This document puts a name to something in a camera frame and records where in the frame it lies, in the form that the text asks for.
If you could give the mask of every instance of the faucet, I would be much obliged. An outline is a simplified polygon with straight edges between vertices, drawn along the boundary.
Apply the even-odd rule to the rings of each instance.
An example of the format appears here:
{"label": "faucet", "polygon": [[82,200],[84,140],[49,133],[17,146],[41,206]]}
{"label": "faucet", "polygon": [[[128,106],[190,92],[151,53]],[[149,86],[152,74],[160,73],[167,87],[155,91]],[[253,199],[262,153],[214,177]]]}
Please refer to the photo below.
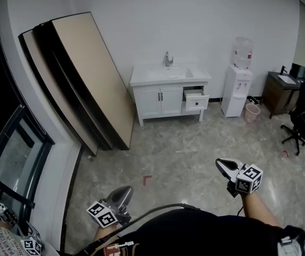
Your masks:
{"label": "faucet", "polygon": [[165,53],[165,55],[164,55],[164,60],[163,60],[163,62],[164,62],[164,65],[166,66],[166,67],[169,67],[170,65],[172,65],[173,64],[173,62],[174,62],[174,57],[172,58],[172,60],[170,61],[169,60],[169,56],[168,56],[168,51]]}
{"label": "faucet", "polygon": [[280,74],[282,75],[284,72],[286,72],[287,73],[287,71],[285,70],[285,66],[282,66],[282,69],[281,69],[281,71],[280,71]]}

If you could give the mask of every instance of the cable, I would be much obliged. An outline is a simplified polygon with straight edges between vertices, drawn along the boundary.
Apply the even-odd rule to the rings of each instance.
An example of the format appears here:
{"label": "cable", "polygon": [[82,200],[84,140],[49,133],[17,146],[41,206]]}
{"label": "cable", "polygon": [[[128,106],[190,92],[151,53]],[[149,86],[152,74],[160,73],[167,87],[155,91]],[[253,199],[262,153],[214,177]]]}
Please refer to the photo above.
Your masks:
{"label": "cable", "polygon": [[238,213],[237,213],[237,216],[239,216],[239,214],[240,214],[240,212],[243,210],[243,206],[242,206],[242,208],[238,211]]}
{"label": "cable", "polygon": [[75,256],[86,256],[86,255],[91,255],[95,249],[99,246],[101,246],[102,244],[104,244],[107,240],[109,240],[111,237],[117,235],[118,233],[120,233],[121,231],[123,231],[124,229],[126,229],[127,227],[131,226],[132,224],[138,222],[139,220],[141,220],[142,218],[144,218],[145,216],[155,212],[155,211],[159,211],[159,210],[163,210],[163,209],[167,209],[169,207],[182,207],[184,209],[191,209],[191,210],[200,210],[197,207],[194,206],[190,206],[187,204],[170,204],[170,205],[165,205],[165,206],[161,206],[161,207],[157,207],[155,209],[152,209],[148,212],[146,212],[145,214],[143,214],[142,216],[138,217],[137,219],[131,221],[130,223],[126,224],[125,226],[113,231],[112,233],[110,233],[109,235],[100,238],[99,240],[93,242],[92,244],[86,246],[85,248],[83,248],[83,250],[81,250],[80,252],[78,252],[77,254],[75,254]]}

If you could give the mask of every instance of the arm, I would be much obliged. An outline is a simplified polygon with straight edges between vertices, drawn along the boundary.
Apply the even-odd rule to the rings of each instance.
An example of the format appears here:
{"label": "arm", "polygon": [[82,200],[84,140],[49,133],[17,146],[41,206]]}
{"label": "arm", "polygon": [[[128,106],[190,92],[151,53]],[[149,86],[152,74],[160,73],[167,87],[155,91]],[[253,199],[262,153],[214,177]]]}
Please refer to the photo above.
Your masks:
{"label": "arm", "polygon": [[[100,226],[98,227],[97,229],[97,232],[95,233],[95,236],[94,236],[94,239],[93,239],[93,242],[97,241],[98,239],[100,238],[103,238],[107,235],[109,235],[110,233],[114,232],[116,229],[117,229],[117,223],[116,224],[113,224],[107,228],[101,228]],[[95,253],[97,251],[99,251],[100,249],[102,249],[103,247],[113,243],[115,240],[117,239],[117,236],[113,236],[112,238],[110,238],[107,242],[105,242],[104,244],[102,244],[101,246],[97,247],[95,249],[95,251],[91,254],[91,256],[94,256]]]}
{"label": "arm", "polygon": [[256,192],[252,194],[241,194],[241,196],[246,217],[257,219],[271,226],[280,227],[276,217]]}

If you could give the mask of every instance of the wooden board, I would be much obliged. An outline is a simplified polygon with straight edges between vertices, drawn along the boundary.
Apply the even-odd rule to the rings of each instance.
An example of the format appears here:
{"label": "wooden board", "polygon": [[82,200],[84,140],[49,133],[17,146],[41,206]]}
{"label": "wooden board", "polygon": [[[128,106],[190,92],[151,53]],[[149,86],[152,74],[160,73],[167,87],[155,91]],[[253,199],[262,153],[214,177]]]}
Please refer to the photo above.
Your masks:
{"label": "wooden board", "polygon": [[114,144],[107,134],[107,130],[102,128],[99,122],[93,117],[90,117],[90,114],[84,109],[86,104],[80,101],[80,96],[76,94],[74,86],[61,68],[61,64],[51,48],[51,39],[48,37],[50,33],[47,29],[47,26],[39,25],[33,29],[33,32],[35,40],[40,47],[42,55],[44,56],[54,79],[57,81],[60,90],[64,93],[64,96],[73,107],[74,112],[77,113],[84,125],[90,130],[91,135],[99,139],[103,149],[111,150]]}
{"label": "wooden board", "polygon": [[129,149],[134,104],[91,13],[55,19],[47,26],[54,54],[76,91],[115,144]]}
{"label": "wooden board", "polygon": [[96,126],[93,126],[93,129],[90,128],[89,124],[92,121],[90,119],[89,122],[85,120],[87,113],[84,112],[83,114],[82,112],[80,113],[79,109],[74,109],[64,95],[36,42],[33,31],[30,30],[21,34],[19,39],[29,64],[45,95],[76,138],[86,145],[94,155],[97,154],[98,144],[104,149],[111,149],[112,143],[106,142],[104,145],[104,138],[100,138],[100,134],[96,134],[93,131],[93,129],[96,129]]}

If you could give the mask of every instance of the sink basin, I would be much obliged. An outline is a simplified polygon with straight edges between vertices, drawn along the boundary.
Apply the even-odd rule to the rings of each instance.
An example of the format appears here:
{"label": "sink basin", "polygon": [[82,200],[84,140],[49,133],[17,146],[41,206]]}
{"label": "sink basin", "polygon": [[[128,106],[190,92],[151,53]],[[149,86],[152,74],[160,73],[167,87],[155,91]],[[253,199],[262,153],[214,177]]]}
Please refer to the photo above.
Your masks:
{"label": "sink basin", "polygon": [[283,81],[289,84],[296,84],[291,78],[288,76],[278,75],[279,78],[281,78]]}
{"label": "sink basin", "polygon": [[186,67],[164,67],[161,69],[151,70],[149,78],[167,78],[167,79],[181,79],[181,78],[193,78],[193,74],[189,68]]}

